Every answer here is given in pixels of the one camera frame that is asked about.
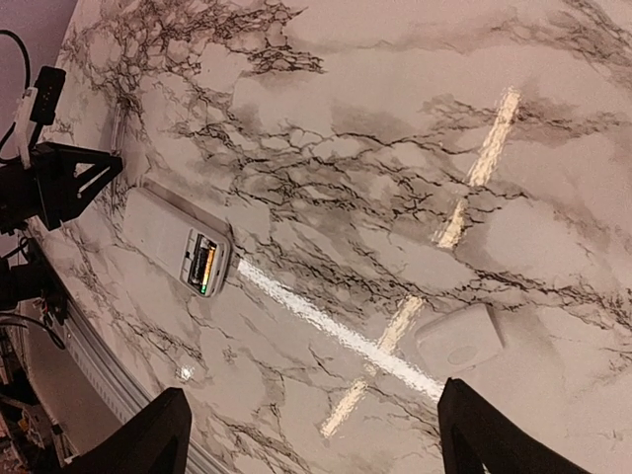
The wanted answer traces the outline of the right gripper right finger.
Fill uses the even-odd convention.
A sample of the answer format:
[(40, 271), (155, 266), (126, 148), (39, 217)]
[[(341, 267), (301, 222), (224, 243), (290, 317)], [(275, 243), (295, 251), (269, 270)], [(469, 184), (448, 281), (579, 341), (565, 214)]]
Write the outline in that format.
[(437, 403), (446, 473), (584, 473), (504, 416), (465, 381), (449, 378)]

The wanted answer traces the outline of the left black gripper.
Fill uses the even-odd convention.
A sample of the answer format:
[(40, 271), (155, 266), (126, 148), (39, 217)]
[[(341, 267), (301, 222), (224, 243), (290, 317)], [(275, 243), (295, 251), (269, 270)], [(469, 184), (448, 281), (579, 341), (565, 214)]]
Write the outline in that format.
[(38, 217), (47, 230), (81, 215), (123, 169), (122, 158), (71, 145), (44, 142), (32, 153), (32, 165), (1, 167), (1, 231), (13, 232)]

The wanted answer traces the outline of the white remote control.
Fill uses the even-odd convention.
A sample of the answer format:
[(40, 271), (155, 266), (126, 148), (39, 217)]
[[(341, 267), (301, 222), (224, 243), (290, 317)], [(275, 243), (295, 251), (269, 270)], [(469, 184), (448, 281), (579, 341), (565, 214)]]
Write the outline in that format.
[[(149, 190), (129, 191), (122, 233), (139, 252), (195, 295), (209, 298), (222, 286), (231, 253), (229, 238)], [(199, 234), (216, 245), (206, 295), (188, 282)]]

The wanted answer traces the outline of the white battery compartment cover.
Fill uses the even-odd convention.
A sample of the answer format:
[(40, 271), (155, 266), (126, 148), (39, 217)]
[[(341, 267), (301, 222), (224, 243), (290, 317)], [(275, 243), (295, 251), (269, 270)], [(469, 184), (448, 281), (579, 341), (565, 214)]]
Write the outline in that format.
[(425, 368), (447, 377), (497, 356), (504, 348), (487, 305), (475, 304), (437, 318), (415, 334)]

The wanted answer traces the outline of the clear handle screwdriver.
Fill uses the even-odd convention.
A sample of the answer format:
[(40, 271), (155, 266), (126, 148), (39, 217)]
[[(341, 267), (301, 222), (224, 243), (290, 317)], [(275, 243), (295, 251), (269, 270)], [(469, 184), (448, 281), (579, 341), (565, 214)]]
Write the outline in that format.
[(119, 156), (122, 149), (122, 139), (124, 134), (125, 110), (121, 103), (115, 107), (114, 122), (111, 136), (111, 154)]

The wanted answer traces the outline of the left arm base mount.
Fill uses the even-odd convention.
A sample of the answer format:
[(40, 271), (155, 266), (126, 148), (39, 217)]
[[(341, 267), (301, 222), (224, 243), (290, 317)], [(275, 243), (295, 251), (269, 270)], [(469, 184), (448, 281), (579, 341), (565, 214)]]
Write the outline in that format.
[(68, 317), (65, 288), (34, 238), (22, 237), (16, 249), (1, 258), (1, 310), (22, 301), (41, 300), (45, 315), (63, 326)]

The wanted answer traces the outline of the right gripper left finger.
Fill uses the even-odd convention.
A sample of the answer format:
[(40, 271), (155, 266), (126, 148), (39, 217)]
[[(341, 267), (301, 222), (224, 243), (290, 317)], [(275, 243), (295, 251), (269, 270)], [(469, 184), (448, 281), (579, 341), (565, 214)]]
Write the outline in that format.
[(89, 452), (63, 468), (66, 474), (183, 473), (192, 411), (184, 391), (170, 387)]

